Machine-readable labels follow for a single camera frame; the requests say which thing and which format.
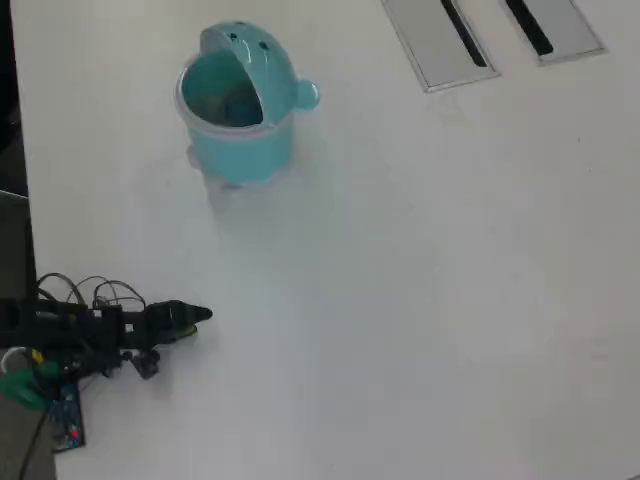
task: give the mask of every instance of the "cable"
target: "cable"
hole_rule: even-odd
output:
[[[11,347],[9,350],[7,350],[2,356],[2,360],[0,360],[0,371],[2,371],[3,374],[7,373],[7,360],[9,360],[9,357],[14,356],[18,352],[26,351],[27,347]]]
[[[109,300],[107,300],[104,297],[101,297],[100,295],[98,295],[96,298],[93,299],[93,304],[92,304],[93,308],[97,308],[100,306],[103,307],[108,307],[109,306]]]
[[[51,300],[52,302],[57,302],[58,299],[54,297],[51,293],[46,291],[44,288],[38,288],[38,295],[42,295],[47,300]]]
[[[86,305],[87,302],[84,301],[84,298],[82,297],[82,294],[80,293],[80,290],[78,290],[78,287],[76,286],[75,283],[73,283],[71,281],[71,279],[69,277],[67,277],[66,275],[63,275],[61,273],[58,272],[52,272],[52,273],[47,273],[46,275],[43,275],[42,277],[40,277],[40,280],[38,280],[38,287],[40,287],[40,285],[42,285],[42,283],[50,277],[56,277],[59,278],[61,280],[64,280],[67,285],[69,285],[69,288],[71,288],[71,291],[73,292],[73,294],[76,296],[76,299],[78,300],[78,303],[82,304],[82,305]]]
[[[79,289],[80,285],[82,285],[83,283],[86,283],[89,280],[95,280],[95,279],[100,279],[100,280],[103,280],[105,282],[109,281],[109,279],[107,279],[107,277],[103,277],[102,275],[91,275],[90,277],[83,278],[82,280],[80,280],[80,282],[76,284],[76,287]],[[111,291],[113,292],[113,298],[118,298],[118,294],[116,293],[116,289],[113,287],[113,285],[111,285]],[[69,302],[69,299],[71,298],[71,295],[73,295],[73,290],[71,290],[69,292],[69,295],[67,295],[67,299],[65,300],[65,302],[67,302],[67,303]]]
[[[138,299],[142,303],[142,307],[143,308],[147,307],[147,302],[144,301],[144,298],[142,298],[142,295],[140,295],[131,285],[129,285],[128,283],[122,282],[120,280],[107,280],[106,282],[102,282],[100,285],[98,285],[93,290],[93,301],[94,301],[94,304],[96,302],[96,299],[98,298],[98,291],[100,290],[100,288],[102,288],[105,285],[111,285],[112,287],[113,287],[113,285],[118,285],[120,287],[126,288],[131,293],[133,293],[136,297],[138,297]]]
[[[29,442],[29,447],[27,448],[27,452],[22,459],[22,466],[20,467],[20,474],[18,475],[18,480],[24,480],[24,476],[27,474],[27,468],[29,467],[29,463],[31,463],[31,457],[33,456],[33,451],[35,450],[36,444],[38,442],[38,437],[40,436],[40,432],[42,431],[42,426],[44,425],[44,421],[47,419],[47,415],[49,414],[49,407],[47,407],[42,415],[40,415],[40,420],[38,420],[38,424],[36,425],[36,429],[31,436],[31,441]]]

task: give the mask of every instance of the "dark floor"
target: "dark floor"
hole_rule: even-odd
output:
[[[22,141],[17,136],[0,152],[0,190],[26,194]],[[26,228],[29,205],[26,199],[0,193],[0,297],[21,298],[27,282]],[[39,414],[0,396],[0,480],[18,480],[22,458]],[[50,446],[45,425],[25,480],[54,480]]]

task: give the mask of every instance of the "blue container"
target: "blue container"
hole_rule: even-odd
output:
[[[206,175],[264,182],[291,159],[293,112],[313,109],[318,88],[298,80],[287,53],[255,25],[227,22],[200,35],[200,54],[176,86],[178,112]]]

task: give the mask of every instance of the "white tabletop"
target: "white tabletop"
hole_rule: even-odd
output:
[[[425,95],[378,0],[16,0],[41,273],[211,307],[84,396],[60,480],[581,479],[640,472],[640,3],[545,68],[463,2],[502,77]],[[292,167],[221,193],[174,82],[254,21],[324,98]]]

